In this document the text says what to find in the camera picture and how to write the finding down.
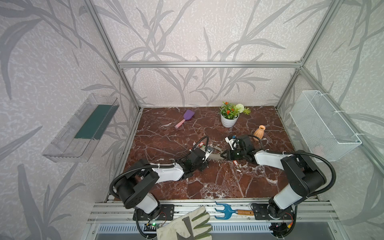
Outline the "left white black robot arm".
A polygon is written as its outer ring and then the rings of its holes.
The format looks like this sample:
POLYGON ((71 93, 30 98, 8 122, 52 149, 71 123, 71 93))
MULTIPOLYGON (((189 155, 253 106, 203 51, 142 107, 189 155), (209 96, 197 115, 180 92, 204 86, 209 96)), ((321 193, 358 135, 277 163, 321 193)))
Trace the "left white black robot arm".
POLYGON ((127 172, 115 177, 109 186, 112 196, 120 199, 126 209, 143 211, 154 219, 161 213, 160 202, 150 193, 152 188, 163 182, 178 182, 193 176, 197 170, 208 167, 208 158, 213 148, 203 151, 193 149, 189 154, 172 164, 151 164, 141 159, 132 165, 127 172))

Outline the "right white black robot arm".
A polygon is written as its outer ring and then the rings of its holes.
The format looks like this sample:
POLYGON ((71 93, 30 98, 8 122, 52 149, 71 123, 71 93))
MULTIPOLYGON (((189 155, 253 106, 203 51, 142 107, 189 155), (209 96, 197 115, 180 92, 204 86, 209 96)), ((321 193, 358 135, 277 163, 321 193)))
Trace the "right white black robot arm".
POLYGON ((289 183, 268 203, 267 211, 272 219, 280 219, 293 205, 327 192, 336 183, 335 168, 321 156, 304 151, 274 152, 265 149, 261 139, 254 135, 229 136, 225 141, 229 144, 221 153, 225 160, 246 160, 285 172, 289 183))

